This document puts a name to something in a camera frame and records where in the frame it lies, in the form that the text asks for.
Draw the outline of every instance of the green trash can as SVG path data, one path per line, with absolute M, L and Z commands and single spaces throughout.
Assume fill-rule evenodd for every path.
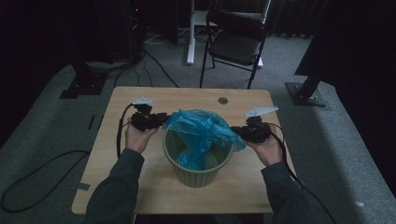
M 187 150 L 186 144 L 177 132 L 172 130 L 165 131 L 163 135 L 163 151 L 166 158 L 172 163 L 177 179 L 187 187 L 199 189 L 213 182 L 219 169 L 233 155 L 234 146 L 219 147 L 212 144 L 212 147 L 205 154 L 205 169 L 201 171 L 191 170 L 177 163 L 179 154 Z

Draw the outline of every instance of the wooden table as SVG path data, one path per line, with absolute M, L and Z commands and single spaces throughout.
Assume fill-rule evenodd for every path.
M 116 135 L 124 108 L 140 97 L 153 100 L 151 113 L 171 114 L 179 109 L 204 109 L 218 113 L 230 126 L 245 125 L 244 115 L 252 107 L 273 106 L 268 91 L 215 90 L 190 88 L 117 87 L 110 98 L 101 128 L 93 145 L 72 210 L 85 214 L 86 206 L 98 184 L 104 180 L 117 161 Z M 228 100 L 226 105 L 219 98 Z M 126 119 L 135 112 L 130 108 Z M 279 124 L 276 112 L 262 115 L 263 121 Z M 250 147 L 235 152 L 219 170 L 215 180 L 201 189 L 181 184 L 172 164 L 163 152 L 163 129 L 155 133 L 143 152 L 145 163 L 139 178 L 135 214 L 224 214 L 272 212 L 260 169 L 260 162 Z M 289 165 L 294 171 L 289 158 Z

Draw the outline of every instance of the hand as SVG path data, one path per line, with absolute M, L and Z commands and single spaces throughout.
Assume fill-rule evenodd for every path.
M 150 129 L 140 132 L 131 124 L 131 118 L 128 118 L 128 128 L 125 131 L 125 147 L 132 149 L 140 154 L 146 149 L 149 139 L 159 128 Z
M 271 132 L 276 134 L 276 126 L 270 124 L 270 128 Z M 265 166 L 282 161 L 282 148 L 272 135 L 263 143 L 245 142 L 256 151 L 257 156 Z

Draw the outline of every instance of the black chair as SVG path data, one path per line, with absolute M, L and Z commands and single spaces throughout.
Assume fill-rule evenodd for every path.
M 218 26 L 215 35 L 211 26 Z M 206 14 L 206 31 L 208 38 L 205 45 L 205 56 L 201 71 L 200 88 L 204 81 L 207 53 L 215 62 L 225 63 L 251 72 L 247 88 L 250 89 L 257 66 L 262 56 L 262 47 L 266 37 L 265 26 L 262 21 L 227 11 L 210 10 Z

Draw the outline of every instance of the person's right hand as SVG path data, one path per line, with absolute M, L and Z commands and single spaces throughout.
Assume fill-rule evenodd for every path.
M 276 126 L 270 124 L 270 128 L 271 132 L 276 134 Z M 272 135 L 263 143 L 245 142 L 256 151 L 257 156 L 265 166 L 270 166 L 282 161 L 282 149 Z

